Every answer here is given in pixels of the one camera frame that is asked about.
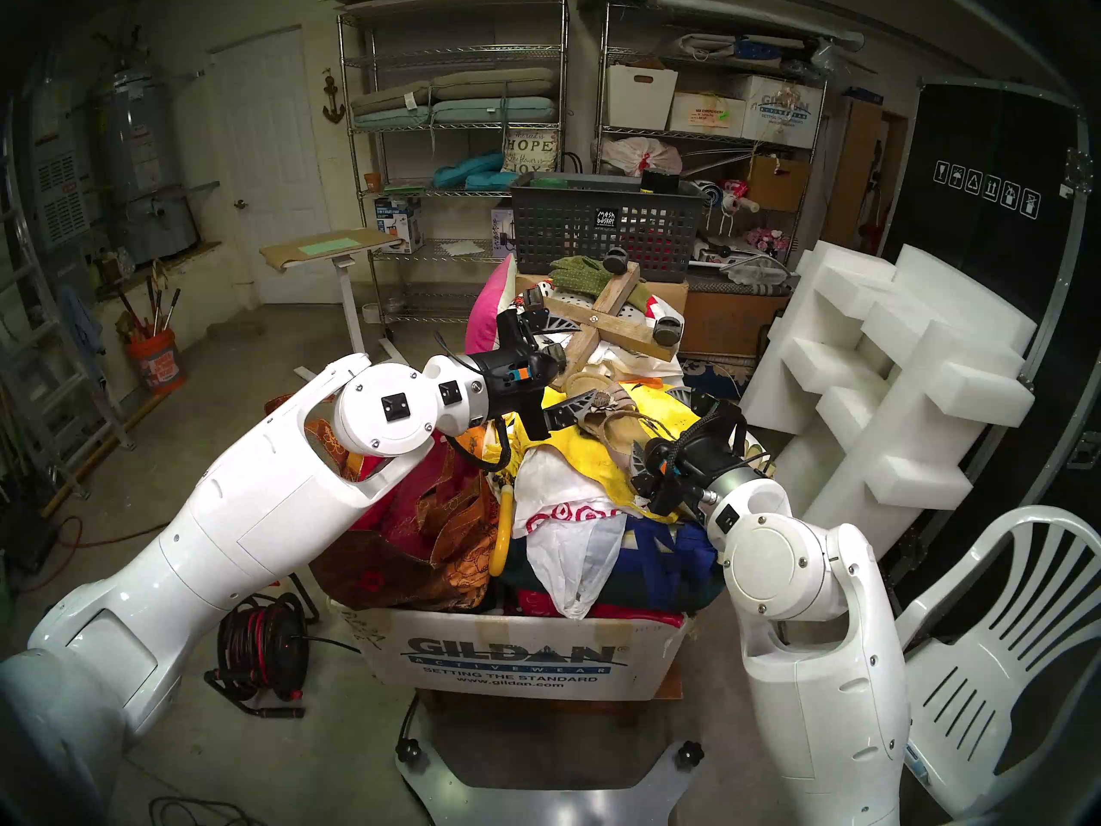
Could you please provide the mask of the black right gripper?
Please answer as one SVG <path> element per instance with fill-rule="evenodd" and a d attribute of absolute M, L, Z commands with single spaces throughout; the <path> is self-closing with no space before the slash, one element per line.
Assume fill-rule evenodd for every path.
<path fill-rule="evenodd" d="M 688 427 L 671 454 L 673 482 L 678 498 L 699 498 L 711 483 L 732 470 L 746 467 L 746 421 L 733 403 L 694 388 L 671 388 L 669 395 L 693 414 L 702 416 Z M 632 489 L 654 489 L 656 477 L 648 470 L 644 445 L 631 445 Z"/>

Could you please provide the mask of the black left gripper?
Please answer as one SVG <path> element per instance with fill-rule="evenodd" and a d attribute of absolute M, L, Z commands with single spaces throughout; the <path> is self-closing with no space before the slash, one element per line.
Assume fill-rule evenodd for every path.
<path fill-rule="evenodd" d="M 495 318 L 498 346 L 478 354 L 488 392 L 488 419 L 517 413 L 531 441 L 579 425 L 591 413 L 613 409 L 611 399 L 566 399 L 543 410 L 545 389 L 559 374 L 559 351 L 541 347 L 538 335 L 576 333 L 573 319 L 550 309 L 502 311 Z"/>

